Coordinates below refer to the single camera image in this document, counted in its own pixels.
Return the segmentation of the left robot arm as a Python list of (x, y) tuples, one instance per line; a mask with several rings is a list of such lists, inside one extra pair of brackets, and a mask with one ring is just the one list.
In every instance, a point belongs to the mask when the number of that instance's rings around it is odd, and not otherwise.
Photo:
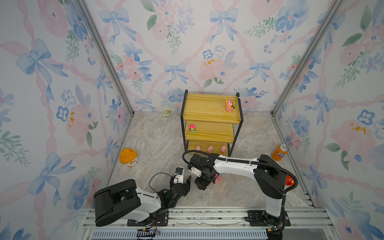
[(171, 182), (169, 190), (149, 193), (140, 189), (134, 179), (106, 187), (94, 194), (95, 223), (97, 227), (110, 225), (127, 217), (134, 223), (143, 223), (174, 208), (178, 200), (191, 189), (191, 177), (186, 182)]

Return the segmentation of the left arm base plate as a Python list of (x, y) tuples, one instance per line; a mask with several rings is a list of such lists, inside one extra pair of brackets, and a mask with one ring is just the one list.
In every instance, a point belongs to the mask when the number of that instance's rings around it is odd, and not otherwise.
[(166, 227), (169, 221), (169, 211), (161, 213), (152, 213), (145, 220), (138, 222), (135, 220), (128, 220), (128, 227)]

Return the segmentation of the pink green toy car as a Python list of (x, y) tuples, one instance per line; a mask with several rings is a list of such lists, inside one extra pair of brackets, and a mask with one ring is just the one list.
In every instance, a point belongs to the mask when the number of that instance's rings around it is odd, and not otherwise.
[(190, 134), (195, 134), (195, 133), (196, 133), (195, 125), (191, 124), (190, 125)]

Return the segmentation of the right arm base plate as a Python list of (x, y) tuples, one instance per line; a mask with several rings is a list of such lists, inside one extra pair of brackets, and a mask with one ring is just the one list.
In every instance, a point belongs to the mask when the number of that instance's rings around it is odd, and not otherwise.
[(288, 213), (284, 211), (279, 217), (268, 215), (265, 211), (247, 211), (245, 221), (249, 222), (251, 227), (281, 227), (284, 223), (285, 227), (290, 227), (291, 222)]

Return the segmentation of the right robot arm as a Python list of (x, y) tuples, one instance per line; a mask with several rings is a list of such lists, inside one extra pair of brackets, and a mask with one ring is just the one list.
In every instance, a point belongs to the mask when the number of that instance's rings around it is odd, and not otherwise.
[(260, 214), (249, 213), (246, 221), (252, 225), (277, 229), (285, 226), (286, 195), (297, 187), (297, 178), (268, 155), (247, 160), (189, 150), (183, 153), (182, 159), (187, 163), (190, 172), (197, 176), (195, 184), (200, 190), (205, 190), (220, 174), (233, 174), (256, 180), (266, 197), (266, 207)]

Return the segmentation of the pink bear sunflower toy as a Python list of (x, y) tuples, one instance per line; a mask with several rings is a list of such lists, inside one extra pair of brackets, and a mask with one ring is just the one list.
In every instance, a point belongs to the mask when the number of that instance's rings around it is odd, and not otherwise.
[(234, 105), (233, 101), (231, 99), (226, 99), (226, 111), (232, 112), (236, 109), (236, 106)]

